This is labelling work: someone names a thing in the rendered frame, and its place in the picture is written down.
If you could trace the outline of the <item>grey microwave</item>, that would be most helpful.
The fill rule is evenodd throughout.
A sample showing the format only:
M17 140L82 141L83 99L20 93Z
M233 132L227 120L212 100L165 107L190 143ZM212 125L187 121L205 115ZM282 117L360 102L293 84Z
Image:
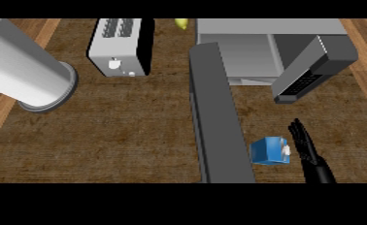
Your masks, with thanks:
M335 18L199 18L191 53L228 85L268 85L279 104L295 103L357 60Z

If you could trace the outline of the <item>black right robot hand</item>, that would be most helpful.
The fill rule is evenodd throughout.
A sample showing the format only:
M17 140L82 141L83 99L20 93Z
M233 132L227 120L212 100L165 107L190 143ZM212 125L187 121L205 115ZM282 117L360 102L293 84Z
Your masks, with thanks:
M320 156L307 129L296 118L289 126L298 149L307 183L336 183L326 159Z

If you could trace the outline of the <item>blue milk carton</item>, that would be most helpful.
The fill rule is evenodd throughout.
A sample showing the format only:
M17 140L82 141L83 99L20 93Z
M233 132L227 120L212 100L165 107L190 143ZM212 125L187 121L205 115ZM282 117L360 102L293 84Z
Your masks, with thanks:
M283 137L264 137L251 144L252 162L258 165L290 163L292 150Z

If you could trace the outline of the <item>dark grey microwave door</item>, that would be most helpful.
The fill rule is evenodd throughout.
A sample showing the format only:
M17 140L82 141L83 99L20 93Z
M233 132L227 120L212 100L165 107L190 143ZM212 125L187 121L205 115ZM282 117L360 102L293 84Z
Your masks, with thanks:
M202 183L255 183L218 43L190 49L190 100Z

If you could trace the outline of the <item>white toaster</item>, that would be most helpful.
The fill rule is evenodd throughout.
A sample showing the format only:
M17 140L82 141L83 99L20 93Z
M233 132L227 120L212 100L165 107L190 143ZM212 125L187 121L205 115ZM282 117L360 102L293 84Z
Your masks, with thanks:
M156 20L100 18L88 58L106 77L145 77L151 73Z

